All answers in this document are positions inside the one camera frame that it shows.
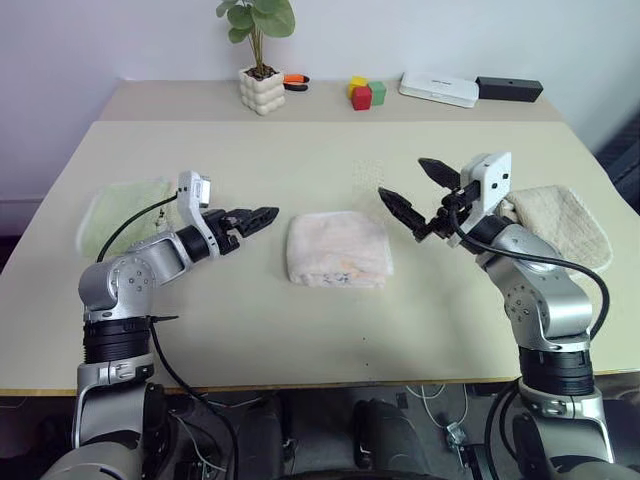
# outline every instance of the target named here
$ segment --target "black box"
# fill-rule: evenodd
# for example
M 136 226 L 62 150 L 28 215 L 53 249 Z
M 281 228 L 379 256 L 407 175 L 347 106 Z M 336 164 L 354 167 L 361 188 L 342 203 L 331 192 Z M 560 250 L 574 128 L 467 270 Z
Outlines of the black box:
M 537 80 L 478 77 L 476 83 L 480 87 L 480 98 L 489 100 L 535 102 L 542 93 L 542 84 Z

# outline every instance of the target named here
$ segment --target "tabletop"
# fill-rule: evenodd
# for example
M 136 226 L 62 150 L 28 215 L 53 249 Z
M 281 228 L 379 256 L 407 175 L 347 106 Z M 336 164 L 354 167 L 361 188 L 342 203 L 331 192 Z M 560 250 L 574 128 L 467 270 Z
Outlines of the tabletop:
M 502 299 L 464 249 L 418 244 L 377 197 L 384 185 L 425 216 L 444 191 L 417 158 L 460 169 L 475 154 L 513 154 L 513 188 L 573 188 L 607 232 L 602 276 L 609 318 L 592 345 L 598 373 L 640 369 L 636 299 L 640 220 L 560 121 L 98 121 L 71 158 L 0 276 L 0 393 L 75 392 L 82 361 L 74 238 L 105 184 L 212 179 L 212 207 L 280 207 L 273 225 L 162 287 L 155 313 L 174 368 L 192 385 L 224 388 L 369 382 L 494 381 L 519 374 Z M 287 279 L 286 235 L 299 214 L 360 210 L 387 228 L 395 274 L 384 289 L 313 289 Z M 578 283 L 593 299 L 597 289 Z M 159 362 L 154 381 L 172 386 Z

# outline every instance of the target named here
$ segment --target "yellow block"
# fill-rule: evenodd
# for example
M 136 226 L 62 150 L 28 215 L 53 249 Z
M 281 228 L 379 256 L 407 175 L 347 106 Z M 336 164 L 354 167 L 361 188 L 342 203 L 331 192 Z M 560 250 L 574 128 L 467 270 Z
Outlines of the yellow block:
M 353 95 L 353 89 L 356 87 L 366 87 L 369 84 L 369 80 L 364 77 L 351 77 L 351 83 L 349 83 L 349 98 Z

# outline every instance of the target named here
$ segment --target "green leaf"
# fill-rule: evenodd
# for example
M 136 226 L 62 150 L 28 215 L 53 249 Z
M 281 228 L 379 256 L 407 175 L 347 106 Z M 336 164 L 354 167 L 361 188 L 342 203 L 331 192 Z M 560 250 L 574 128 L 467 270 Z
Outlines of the green leaf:
M 278 9 L 278 0 L 253 0 L 253 6 L 262 13 L 275 13 Z
M 234 5 L 227 12 L 227 18 L 233 28 L 238 30 L 246 30 L 253 27 L 253 18 L 251 17 L 251 7 L 243 7 L 242 5 Z
M 247 38 L 247 35 L 251 32 L 250 28 L 245 30 L 241 30 L 239 28 L 232 28 L 229 30 L 229 40 L 231 43 L 240 43 L 242 40 Z
M 289 0 L 276 0 L 278 7 L 274 13 L 262 13 L 257 8 L 251 9 L 253 21 L 265 35 L 269 37 L 288 37 L 296 28 L 296 19 Z
M 216 7 L 216 16 L 218 18 L 224 17 L 224 14 L 227 13 L 231 7 L 233 7 L 238 0 L 224 0 L 220 5 Z

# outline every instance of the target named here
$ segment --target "red block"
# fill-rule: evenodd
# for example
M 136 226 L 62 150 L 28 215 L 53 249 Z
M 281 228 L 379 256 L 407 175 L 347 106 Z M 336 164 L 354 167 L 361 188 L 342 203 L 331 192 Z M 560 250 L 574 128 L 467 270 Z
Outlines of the red block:
M 369 87 L 356 87 L 351 95 L 351 103 L 354 110 L 369 110 L 371 108 L 371 100 L 373 93 Z

